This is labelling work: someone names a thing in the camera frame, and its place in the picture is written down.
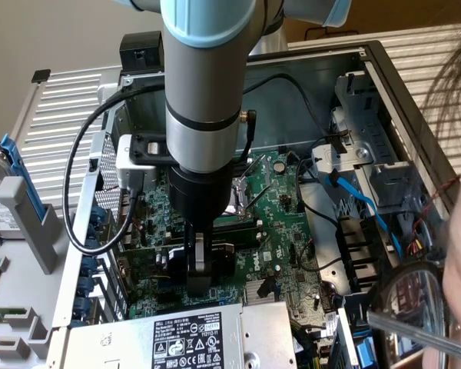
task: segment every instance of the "wooden surface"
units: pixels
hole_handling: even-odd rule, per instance
[[[328,28],[328,32],[356,31],[366,34],[455,23],[461,23],[461,0],[352,0],[345,25],[341,28]],[[303,41],[304,32],[310,27],[319,26],[286,19],[288,42]],[[325,37],[324,29],[308,32],[307,39],[321,37]]]

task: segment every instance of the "chip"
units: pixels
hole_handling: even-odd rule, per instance
[[[296,273],[295,274],[295,279],[297,282],[305,282],[306,281],[306,276],[304,273]]]

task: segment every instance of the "white wall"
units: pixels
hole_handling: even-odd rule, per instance
[[[160,15],[111,0],[0,0],[0,138],[12,130],[34,71],[119,65],[124,34],[161,28]]]

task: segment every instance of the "motherboard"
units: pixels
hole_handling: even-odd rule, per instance
[[[169,259],[182,248],[184,221],[171,209],[164,174],[156,188],[145,189],[118,255],[131,291],[130,319],[191,307],[286,301],[290,318],[300,324],[324,322],[318,273],[298,268],[303,248],[303,265],[317,263],[307,218],[297,201],[297,159],[290,156],[254,153],[237,173],[230,205],[214,222],[215,252],[222,253],[224,264],[213,267],[227,268],[229,275],[198,298],[188,296],[185,284],[174,283],[168,271]],[[258,290],[270,279],[275,281],[273,292],[260,296]]]

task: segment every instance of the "red wire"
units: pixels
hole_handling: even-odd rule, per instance
[[[110,188],[103,188],[102,191],[104,191],[104,192],[113,191],[113,190],[115,190],[115,189],[118,188],[118,187],[120,187],[120,186],[115,185],[115,186],[110,187]]]
[[[449,179],[446,183],[441,185],[440,188],[437,191],[435,191],[432,196],[430,196],[430,199],[428,200],[428,202],[426,203],[426,205],[422,209],[422,212],[420,214],[420,218],[418,218],[416,220],[416,222],[413,223],[413,234],[416,233],[416,228],[420,225],[420,223],[422,223],[423,217],[425,216],[425,214],[428,212],[428,210],[432,206],[433,201],[436,198],[438,198],[445,190],[447,190],[449,187],[451,187],[457,181],[459,181],[460,178],[461,178],[461,175],[457,175],[456,177]]]

